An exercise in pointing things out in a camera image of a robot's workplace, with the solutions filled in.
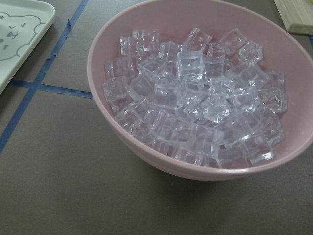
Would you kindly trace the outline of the wooden cutting board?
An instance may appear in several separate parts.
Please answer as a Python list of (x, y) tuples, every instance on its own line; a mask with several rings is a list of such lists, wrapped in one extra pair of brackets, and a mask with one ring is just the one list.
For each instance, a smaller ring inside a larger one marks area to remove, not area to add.
[(313, 34), (312, 0), (274, 0), (286, 31), (295, 34)]

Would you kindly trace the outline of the clear ice cubes pile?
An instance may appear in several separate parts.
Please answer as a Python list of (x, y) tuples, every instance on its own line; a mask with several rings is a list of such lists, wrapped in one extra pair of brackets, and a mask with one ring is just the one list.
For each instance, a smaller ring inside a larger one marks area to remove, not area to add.
[(183, 44), (157, 30), (120, 38), (102, 85), (115, 121), (173, 159), (240, 169), (274, 158), (285, 138), (285, 76), (263, 70), (263, 48), (234, 29), (218, 42), (193, 28)]

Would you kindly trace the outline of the cream bear tray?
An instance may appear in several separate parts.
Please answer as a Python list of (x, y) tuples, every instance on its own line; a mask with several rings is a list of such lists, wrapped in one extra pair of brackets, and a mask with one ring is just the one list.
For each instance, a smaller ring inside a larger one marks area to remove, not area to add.
[(0, 2), (0, 91), (2, 92), (53, 24), (54, 7), (38, 0)]

